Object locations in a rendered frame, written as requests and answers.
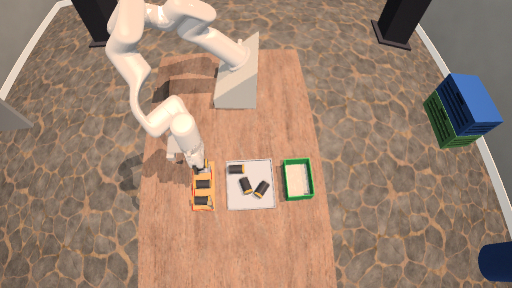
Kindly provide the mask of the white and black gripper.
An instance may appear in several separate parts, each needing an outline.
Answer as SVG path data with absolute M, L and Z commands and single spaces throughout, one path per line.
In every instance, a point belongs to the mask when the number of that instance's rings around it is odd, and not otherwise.
M 184 153 L 184 152 L 183 152 Z M 187 157 L 186 153 L 184 153 L 185 159 L 189 165 L 189 167 L 194 170 L 194 175 L 198 175 L 198 171 L 204 170 L 204 143 L 202 141 L 202 145 L 200 149 L 191 155 L 191 158 Z M 198 169 L 197 169 L 198 168 Z

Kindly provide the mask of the green open box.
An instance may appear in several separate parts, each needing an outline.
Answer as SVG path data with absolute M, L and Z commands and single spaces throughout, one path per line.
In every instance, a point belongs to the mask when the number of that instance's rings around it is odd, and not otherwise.
M 286 201 L 312 199 L 315 193 L 310 158 L 284 159 L 282 167 Z

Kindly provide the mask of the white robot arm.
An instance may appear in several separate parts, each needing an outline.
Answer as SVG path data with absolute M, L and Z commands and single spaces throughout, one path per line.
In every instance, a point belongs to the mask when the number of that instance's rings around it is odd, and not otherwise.
M 177 28 L 179 37 L 221 59 L 231 71 L 237 71 L 248 60 L 250 49 L 242 46 L 241 39 L 236 44 L 218 30 L 208 27 L 215 19 L 214 8 L 199 0 L 167 0 L 163 6 L 144 0 L 119 0 L 107 24 L 111 36 L 105 52 L 130 87 L 133 115 L 153 138 L 171 131 L 168 133 L 168 161 L 176 161 L 176 153 L 183 152 L 190 158 L 200 149 L 202 140 L 194 118 L 176 95 L 144 115 L 139 106 L 139 94 L 151 74 L 151 67 L 135 47 L 142 38 L 144 27 L 166 32 Z

